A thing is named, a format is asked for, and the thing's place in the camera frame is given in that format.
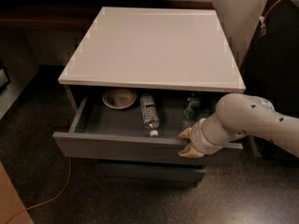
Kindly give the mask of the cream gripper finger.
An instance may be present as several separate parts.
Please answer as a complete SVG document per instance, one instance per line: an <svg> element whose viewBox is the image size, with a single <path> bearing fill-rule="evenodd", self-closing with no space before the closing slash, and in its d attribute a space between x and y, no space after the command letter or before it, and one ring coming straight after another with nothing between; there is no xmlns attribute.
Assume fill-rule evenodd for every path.
<svg viewBox="0 0 299 224"><path fill-rule="evenodd" d="M192 132L192 128L189 127L189 128L187 128L187 129L185 129L184 131L182 131L182 132L178 135L178 137L179 137L180 139L189 139L189 138L191 137L191 132Z"/></svg>
<svg viewBox="0 0 299 224"><path fill-rule="evenodd" d="M188 144L185 148L178 152L182 158L197 159L205 156L204 153L196 150L191 144Z"/></svg>

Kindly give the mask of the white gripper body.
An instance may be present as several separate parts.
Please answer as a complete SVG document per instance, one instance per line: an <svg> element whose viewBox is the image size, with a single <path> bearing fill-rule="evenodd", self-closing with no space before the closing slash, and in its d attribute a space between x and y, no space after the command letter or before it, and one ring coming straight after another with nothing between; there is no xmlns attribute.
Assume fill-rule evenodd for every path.
<svg viewBox="0 0 299 224"><path fill-rule="evenodd" d="M204 155L212 155L222 149L221 145L214 144L209 136L220 127L217 119L200 119L192 126L192 147Z"/></svg>

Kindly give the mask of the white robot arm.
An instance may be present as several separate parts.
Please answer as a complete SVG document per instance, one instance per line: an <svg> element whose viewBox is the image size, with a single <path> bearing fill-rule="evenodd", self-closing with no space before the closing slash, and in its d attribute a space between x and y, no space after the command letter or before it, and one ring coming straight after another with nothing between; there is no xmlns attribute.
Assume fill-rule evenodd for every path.
<svg viewBox="0 0 299 224"><path fill-rule="evenodd" d="M299 157L299 118L278 113L262 97L241 93L224 95L211 116L184 130L179 137L190 143L178 154L183 158L202 158L248 135L267 140Z"/></svg>

